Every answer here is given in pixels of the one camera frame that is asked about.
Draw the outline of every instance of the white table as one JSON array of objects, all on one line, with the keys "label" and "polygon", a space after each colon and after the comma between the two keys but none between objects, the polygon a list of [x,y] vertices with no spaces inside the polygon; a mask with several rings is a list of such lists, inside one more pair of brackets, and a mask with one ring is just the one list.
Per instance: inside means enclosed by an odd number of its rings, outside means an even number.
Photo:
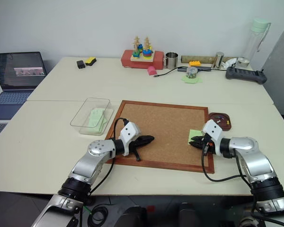
[{"label": "white table", "polygon": [[[22,106],[0,135],[0,191],[51,194],[59,190],[88,144],[103,139],[109,128],[100,137],[81,135],[72,128],[70,121],[82,103],[28,101]],[[120,102],[112,104],[116,110]],[[206,106],[209,112],[225,112],[230,116],[232,129],[225,132],[226,137],[250,136],[259,142],[284,187],[284,121],[277,109],[257,104]],[[213,178],[237,173],[234,159],[214,157],[214,165]],[[104,165],[97,182],[103,179],[109,166]],[[250,192],[241,179],[212,183],[202,173],[116,165],[95,194],[250,195]]]},{"label": "white table", "polygon": [[145,69],[124,68],[120,59],[97,58],[93,66],[78,69],[76,61],[65,57],[29,100],[84,101],[87,97],[122,99],[157,103],[272,104],[262,85],[242,80],[228,80],[224,71],[200,72],[203,83],[185,84],[183,72],[174,71],[154,78]]}]

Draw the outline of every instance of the green cloth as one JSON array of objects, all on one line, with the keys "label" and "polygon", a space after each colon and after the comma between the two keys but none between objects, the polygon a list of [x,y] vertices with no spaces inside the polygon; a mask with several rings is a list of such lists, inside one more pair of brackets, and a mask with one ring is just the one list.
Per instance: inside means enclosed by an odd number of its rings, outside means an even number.
[{"label": "green cloth", "polygon": [[184,75],[182,77],[182,80],[187,83],[187,84],[196,84],[196,83],[202,83],[202,79],[201,78],[188,78],[186,75]]},{"label": "green cloth", "polygon": [[104,125],[107,123],[107,119],[103,115],[104,108],[95,108],[90,111],[89,116],[89,132],[100,133],[103,130]]},{"label": "green cloth", "polygon": [[199,131],[199,130],[189,130],[189,135],[188,135],[188,145],[189,145],[189,142],[192,141],[191,138],[194,137],[194,136],[203,136],[202,132]]}]

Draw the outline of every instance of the metal cup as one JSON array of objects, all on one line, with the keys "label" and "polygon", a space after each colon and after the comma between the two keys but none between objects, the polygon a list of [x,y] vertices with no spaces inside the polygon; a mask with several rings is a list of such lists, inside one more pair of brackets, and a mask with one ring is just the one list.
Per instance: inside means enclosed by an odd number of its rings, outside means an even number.
[{"label": "metal cup", "polygon": [[166,68],[172,70],[178,65],[178,54],[174,52],[166,53]]}]

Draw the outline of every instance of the wooden frame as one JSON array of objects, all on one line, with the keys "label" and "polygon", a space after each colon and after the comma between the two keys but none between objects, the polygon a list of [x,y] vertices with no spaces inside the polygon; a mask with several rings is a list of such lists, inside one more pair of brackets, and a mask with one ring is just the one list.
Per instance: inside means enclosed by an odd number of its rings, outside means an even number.
[{"label": "wooden frame", "polygon": [[[136,102],[136,101],[128,101],[123,100],[120,104],[120,107],[115,115],[114,121],[109,128],[106,139],[111,138],[114,133],[114,123],[117,118],[119,118],[122,114],[122,111],[126,104],[134,104],[134,105],[147,105],[147,106],[159,106],[159,107],[168,107],[168,108],[182,108],[182,109],[194,109],[194,110],[203,110],[204,111],[204,121],[208,121],[208,108],[207,107],[199,107],[199,106],[188,106],[188,105],[170,105],[170,104],[160,104],[160,103],[147,103],[147,102]],[[208,166],[205,166],[207,173],[214,173],[214,164],[213,164],[213,155],[208,154],[205,158],[207,158]],[[126,157],[118,157],[115,159],[115,164],[120,165],[128,165],[128,166],[143,166],[143,167],[154,167],[154,168],[166,168],[166,169],[175,169],[175,170],[184,170],[184,171],[194,171],[194,172],[202,172],[201,165],[187,165],[187,164],[179,164],[179,163],[165,163],[159,161],[151,161],[151,160],[143,160],[137,162],[134,159],[129,159]]]}]

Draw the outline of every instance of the mint green bottle cap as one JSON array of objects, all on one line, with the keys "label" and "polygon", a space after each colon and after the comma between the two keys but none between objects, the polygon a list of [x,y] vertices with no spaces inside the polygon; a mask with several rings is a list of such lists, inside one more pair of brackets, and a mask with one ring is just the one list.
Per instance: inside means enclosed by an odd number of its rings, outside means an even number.
[{"label": "mint green bottle cap", "polygon": [[253,32],[264,33],[268,24],[269,22],[265,19],[255,18],[252,23],[251,30]]}]

